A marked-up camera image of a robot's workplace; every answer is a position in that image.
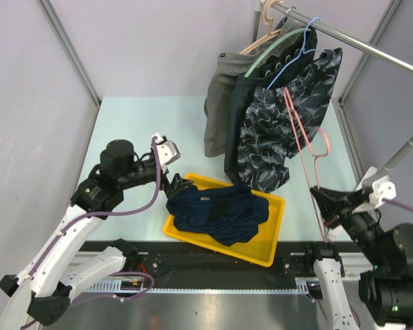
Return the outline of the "navy blue shorts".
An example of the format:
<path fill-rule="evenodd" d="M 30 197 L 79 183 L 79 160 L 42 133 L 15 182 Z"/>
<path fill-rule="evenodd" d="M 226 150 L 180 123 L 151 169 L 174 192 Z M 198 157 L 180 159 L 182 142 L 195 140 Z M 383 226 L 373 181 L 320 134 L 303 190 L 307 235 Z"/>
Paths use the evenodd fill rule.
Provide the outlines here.
<path fill-rule="evenodd" d="M 246 186 L 190 186 L 169 199 L 166 207 L 177 230 L 207 234 L 226 246 L 249 242 L 269 216 L 268 200 Z"/>

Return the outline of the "pink wire hanger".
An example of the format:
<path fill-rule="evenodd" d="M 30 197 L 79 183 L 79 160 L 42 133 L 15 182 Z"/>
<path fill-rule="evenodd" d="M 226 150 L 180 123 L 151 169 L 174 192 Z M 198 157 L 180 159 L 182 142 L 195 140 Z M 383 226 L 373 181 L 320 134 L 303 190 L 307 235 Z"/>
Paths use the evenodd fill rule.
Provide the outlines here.
<path fill-rule="evenodd" d="M 308 172 L 308 169 L 306 168 L 306 163 L 304 160 L 304 154 L 303 154 L 303 148 L 301 146 L 301 140 L 300 138 L 303 138 L 304 140 L 304 144 L 307 147 L 307 149 L 310 152 L 310 155 L 313 158 L 313 168 L 314 168 L 314 174 L 315 174 L 315 183 L 316 183 L 316 187 L 320 187 L 320 179 L 319 179 L 319 171 L 318 171 L 318 165 L 317 165 L 317 161 L 327 157 L 330 153 L 330 142 L 328 139 L 328 136 L 326 134 L 325 131 L 321 130 L 319 127 L 317 127 L 315 129 L 315 131 L 318 133 L 321 133 L 322 138 L 324 139 L 324 144 L 325 144 L 325 151 L 323 153 L 315 153 L 313 151 L 313 148 L 311 146 L 309 137 L 306 133 L 306 130 L 304 129 L 304 126 L 302 124 L 301 118 L 299 117 L 299 114 L 297 112 L 297 110 L 295 109 L 294 103 L 293 103 L 293 99 L 290 95 L 290 91 L 287 87 L 284 88 L 284 104 L 286 105 L 286 109 L 288 112 L 288 117 L 290 120 L 290 125 L 293 131 L 293 135 L 295 138 L 295 143 L 297 145 L 297 149 L 300 155 L 300 159 L 301 159 L 301 163 L 302 163 L 302 167 L 304 170 L 304 174 L 305 174 L 305 178 L 306 178 L 306 183 L 308 188 L 311 188 L 311 181 L 310 181 L 310 175 Z"/>

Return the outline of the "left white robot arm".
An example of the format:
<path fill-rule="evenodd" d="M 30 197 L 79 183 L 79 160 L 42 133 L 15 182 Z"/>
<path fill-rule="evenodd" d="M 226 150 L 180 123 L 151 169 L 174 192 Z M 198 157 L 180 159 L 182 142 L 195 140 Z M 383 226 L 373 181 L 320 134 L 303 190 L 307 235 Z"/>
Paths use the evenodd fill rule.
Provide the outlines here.
<path fill-rule="evenodd" d="M 109 244 L 102 252 L 75 267 L 72 259 L 88 237 L 108 217 L 134 215 L 150 208 L 161 190 L 174 195 L 191 181 L 175 175 L 167 179 L 167 167 L 180 158 L 174 142 L 155 134 L 151 150 L 139 157 L 128 140 L 113 140 L 100 154 L 100 161 L 82 181 L 70 199 L 59 225 L 41 251 L 18 274 L 5 275 L 1 290 L 9 297 L 0 319 L 0 329 L 28 329 L 34 323 L 49 326 L 61 318 L 71 303 L 92 285 L 108 276 L 153 277 L 138 269 L 138 249 L 124 239 Z M 129 212 L 115 209 L 124 191 L 155 183 L 145 206 Z"/>

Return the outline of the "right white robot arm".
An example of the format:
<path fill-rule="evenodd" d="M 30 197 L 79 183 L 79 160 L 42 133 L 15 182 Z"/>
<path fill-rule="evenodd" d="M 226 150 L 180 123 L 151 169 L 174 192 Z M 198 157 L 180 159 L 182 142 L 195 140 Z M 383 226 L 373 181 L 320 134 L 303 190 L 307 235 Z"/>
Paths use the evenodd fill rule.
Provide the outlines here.
<path fill-rule="evenodd" d="M 355 212 L 370 189 L 339 192 L 313 186 L 326 228 L 341 226 L 362 251 L 372 270 L 360 275 L 359 297 L 379 326 L 404 324 L 413 329 L 413 224 L 383 230 L 368 211 Z"/>

